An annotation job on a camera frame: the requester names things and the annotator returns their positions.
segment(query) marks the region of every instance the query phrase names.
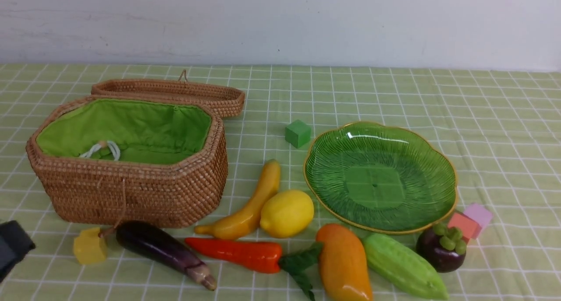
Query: table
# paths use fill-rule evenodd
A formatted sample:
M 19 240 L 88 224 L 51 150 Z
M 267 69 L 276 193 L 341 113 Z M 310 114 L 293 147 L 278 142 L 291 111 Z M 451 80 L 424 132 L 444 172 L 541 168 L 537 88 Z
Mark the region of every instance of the table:
M 219 280 L 216 293 L 120 249 L 80 266 L 72 241 L 86 227 L 66 223 L 34 175 L 24 145 L 63 102 L 112 78 L 177 79 L 229 85 L 246 92 L 239 117 L 226 119 L 230 175 L 220 207 L 200 223 L 240 208 L 264 159 L 282 163 L 281 188 L 309 191 L 305 145 L 284 141 L 296 119 L 312 135 L 356 120 L 406 127 L 442 151 L 458 174 L 458 209 L 478 202 L 494 214 L 469 244 L 464 266 L 443 275 L 451 300 L 522 301 L 559 298 L 561 286 L 561 73 L 308 66 L 144 66 L 0 64 L 0 219 L 16 219 L 32 235 L 32 251 L 0 285 L 0 299 L 22 300 L 304 300 L 286 273 L 261 275 L 205 259 Z M 323 223 L 337 222 L 316 205 L 316 219 L 297 237 L 307 247 Z M 177 237 L 192 227 L 168 230 Z M 268 240 L 263 231 L 247 239 Z M 397 237 L 411 245 L 416 235 Z M 326 299 L 317 269 L 308 271 Z M 413 299 L 371 272 L 377 301 Z

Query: green cube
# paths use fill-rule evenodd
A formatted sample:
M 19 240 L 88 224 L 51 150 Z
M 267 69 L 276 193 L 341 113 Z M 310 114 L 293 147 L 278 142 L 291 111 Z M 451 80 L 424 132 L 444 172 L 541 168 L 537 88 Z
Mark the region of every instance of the green cube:
M 311 135 L 312 129 L 301 120 L 294 121 L 284 130 L 284 139 L 296 149 L 308 143 Z

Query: yellow cube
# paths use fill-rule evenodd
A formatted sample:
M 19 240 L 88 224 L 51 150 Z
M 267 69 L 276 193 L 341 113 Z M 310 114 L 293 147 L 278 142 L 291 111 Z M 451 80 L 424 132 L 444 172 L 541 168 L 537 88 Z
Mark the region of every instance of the yellow cube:
M 107 242 L 99 237 L 100 231 L 100 227 L 86 229 L 74 239 L 74 256 L 78 263 L 90 265 L 107 259 Z

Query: pink cube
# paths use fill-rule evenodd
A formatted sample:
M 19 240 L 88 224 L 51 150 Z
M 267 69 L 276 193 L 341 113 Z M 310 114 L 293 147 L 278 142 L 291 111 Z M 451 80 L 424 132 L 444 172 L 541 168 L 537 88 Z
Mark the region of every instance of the pink cube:
M 480 205 L 479 203 L 473 203 L 469 205 L 463 211 L 463 215 L 479 224 L 479 228 L 473 235 L 473 239 L 477 239 L 479 234 L 487 227 L 487 225 L 489 225 L 489 223 L 493 219 L 493 214 L 491 213 L 491 211 L 485 209 L 485 207 L 483 205 Z

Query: green plate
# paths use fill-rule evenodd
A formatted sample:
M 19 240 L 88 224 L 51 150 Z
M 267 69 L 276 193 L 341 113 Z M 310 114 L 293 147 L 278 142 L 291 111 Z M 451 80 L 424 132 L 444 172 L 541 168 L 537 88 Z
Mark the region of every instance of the green plate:
M 330 213 L 379 233 L 426 229 L 458 201 L 457 174 L 444 155 L 412 131 L 369 121 L 315 138 L 304 178 Z

